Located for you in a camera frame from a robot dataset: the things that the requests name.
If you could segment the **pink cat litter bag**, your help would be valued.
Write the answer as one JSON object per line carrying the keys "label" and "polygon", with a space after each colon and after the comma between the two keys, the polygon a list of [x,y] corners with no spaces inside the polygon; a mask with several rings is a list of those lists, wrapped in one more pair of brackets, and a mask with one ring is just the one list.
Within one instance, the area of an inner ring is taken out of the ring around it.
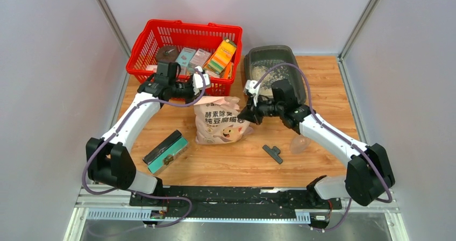
{"label": "pink cat litter bag", "polygon": [[232,96],[204,96],[194,104],[196,143],[235,143],[253,133],[250,122],[239,119],[240,99]]}

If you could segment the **clear plastic scoop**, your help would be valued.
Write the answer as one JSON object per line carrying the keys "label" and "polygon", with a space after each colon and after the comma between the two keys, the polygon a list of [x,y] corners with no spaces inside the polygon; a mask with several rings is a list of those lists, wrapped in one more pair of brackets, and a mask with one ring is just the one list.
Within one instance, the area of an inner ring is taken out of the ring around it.
{"label": "clear plastic scoop", "polygon": [[302,135],[293,138],[289,145],[289,150],[292,154],[303,153],[311,144],[311,139]]}

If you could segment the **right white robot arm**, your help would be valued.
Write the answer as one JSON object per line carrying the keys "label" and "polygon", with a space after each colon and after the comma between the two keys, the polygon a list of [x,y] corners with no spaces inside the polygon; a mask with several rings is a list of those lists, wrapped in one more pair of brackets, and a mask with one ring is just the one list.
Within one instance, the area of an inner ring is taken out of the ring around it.
{"label": "right white robot arm", "polygon": [[260,125],[264,117],[279,117],[284,126],[315,141],[346,167],[345,175],[323,175],[308,184],[310,206],[320,208],[333,198],[351,198],[359,205],[368,206],[383,193],[388,196],[385,203],[392,201],[390,188],[395,178],[382,145],[367,145],[326,122],[310,106],[299,102],[286,79],[272,84],[271,98],[260,95],[259,88],[258,81],[246,82],[244,92],[248,99],[238,118]]}

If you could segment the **black bag clip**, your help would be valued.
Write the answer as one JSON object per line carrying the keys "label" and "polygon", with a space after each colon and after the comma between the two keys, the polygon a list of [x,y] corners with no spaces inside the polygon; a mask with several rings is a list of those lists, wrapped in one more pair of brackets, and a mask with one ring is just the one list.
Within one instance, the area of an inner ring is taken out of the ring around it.
{"label": "black bag clip", "polygon": [[264,145],[262,149],[269,154],[279,165],[283,163],[283,159],[280,157],[281,150],[276,147],[269,147],[268,145]]}

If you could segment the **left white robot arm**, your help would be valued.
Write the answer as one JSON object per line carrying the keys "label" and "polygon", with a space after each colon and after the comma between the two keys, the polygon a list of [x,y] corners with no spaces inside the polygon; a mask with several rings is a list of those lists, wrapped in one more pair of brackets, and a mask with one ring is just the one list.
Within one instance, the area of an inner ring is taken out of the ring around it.
{"label": "left white robot arm", "polygon": [[116,189],[144,194],[146,202],[157,206],[164,199],[158,178],[137,170],[130,152],[147,122],[163,105],[189,107],[197,103],[210,87],[210,78],[198,66],[190,78],[179,81],[181,65],[177,62],[159,62],[157,69],[143,82],[126,112],[114,126],[99,138],[90,138],[86,144],[87,163],[82,173],[83,188],[90,194],[87,180],[97,181]]}

